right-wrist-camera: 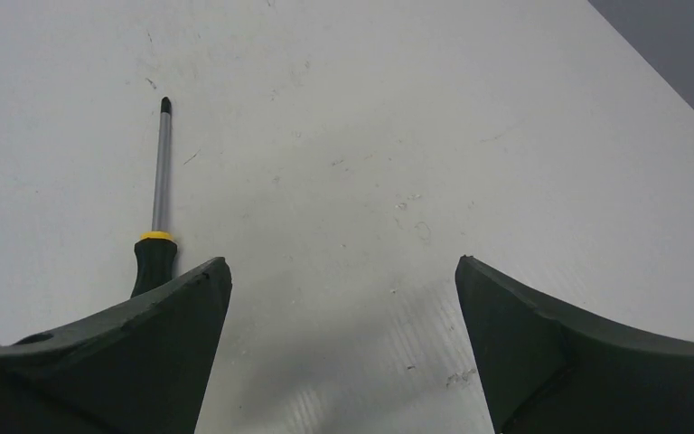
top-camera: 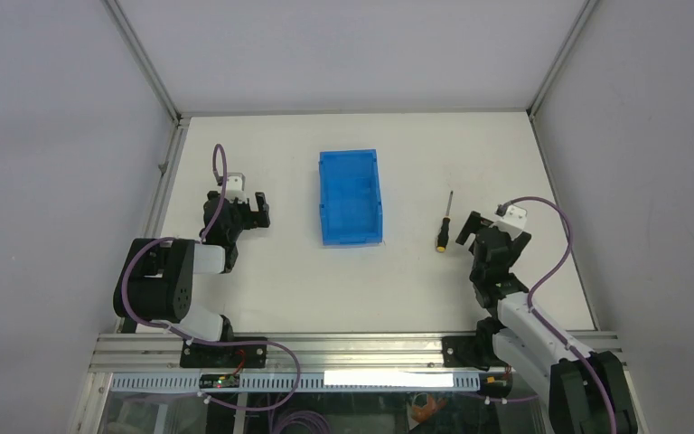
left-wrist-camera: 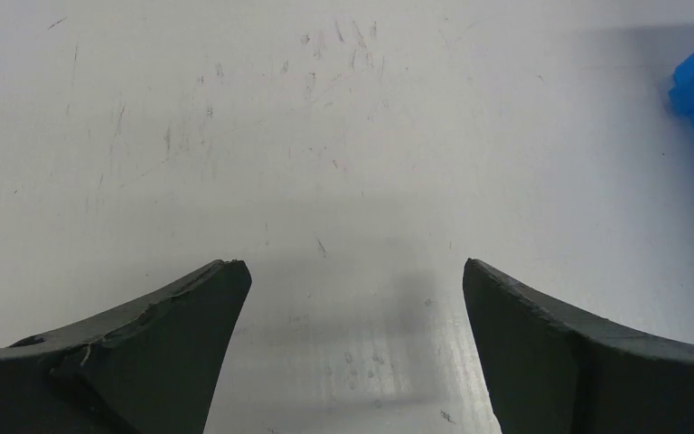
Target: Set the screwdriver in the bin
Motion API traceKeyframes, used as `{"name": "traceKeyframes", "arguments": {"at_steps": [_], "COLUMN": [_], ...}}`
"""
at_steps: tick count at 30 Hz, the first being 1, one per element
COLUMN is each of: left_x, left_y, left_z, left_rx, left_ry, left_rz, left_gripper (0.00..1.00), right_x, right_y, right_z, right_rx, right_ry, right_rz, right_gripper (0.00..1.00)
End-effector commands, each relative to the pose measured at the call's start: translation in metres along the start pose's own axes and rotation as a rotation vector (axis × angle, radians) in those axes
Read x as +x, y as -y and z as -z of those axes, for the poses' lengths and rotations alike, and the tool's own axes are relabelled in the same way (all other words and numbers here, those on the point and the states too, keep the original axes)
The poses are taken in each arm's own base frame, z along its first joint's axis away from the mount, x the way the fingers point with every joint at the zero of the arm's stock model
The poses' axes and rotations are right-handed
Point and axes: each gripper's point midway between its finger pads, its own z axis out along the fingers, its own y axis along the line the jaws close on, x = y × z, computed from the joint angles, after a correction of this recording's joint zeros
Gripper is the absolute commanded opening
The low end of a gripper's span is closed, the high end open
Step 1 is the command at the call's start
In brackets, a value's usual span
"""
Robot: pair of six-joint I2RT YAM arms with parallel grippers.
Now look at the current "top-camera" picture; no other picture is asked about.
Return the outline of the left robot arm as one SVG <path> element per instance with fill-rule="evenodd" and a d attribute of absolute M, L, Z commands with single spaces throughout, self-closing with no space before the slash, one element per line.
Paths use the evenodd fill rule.
<path fill-rule="evenodd" d="M 257 208 L 249 199 L 220 198 L 210 191 L 203 205 L 204 221 L 218 218 L 200 243 L 190 239 L 135 239 L 127 254 L 113 295 L 116 315 L 140 325 L 163 328 L 195 343 L 231 342 L 230 320 L 192 299 L 193 277 L 199 274 L 228 274 L 239 256 L 237 242 L 244 231 L 270 225 L 264 193 L 254 194 Z"/>

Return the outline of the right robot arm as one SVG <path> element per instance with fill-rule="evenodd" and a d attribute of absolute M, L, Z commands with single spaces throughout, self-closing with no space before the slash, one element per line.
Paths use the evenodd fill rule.
<path fill-rule="evenodd" d="M 621 360 L 598 352 L 550 319 L 511 268 L 530 242 L 526 213 L 509 206 L 493 222 L 471 212 L 455 241 L 469 242 L 469 279 L 488 316 L 475 332 L 474 363 L 515 369 L 536 393 L 556 433 L 636 433 Z"/>

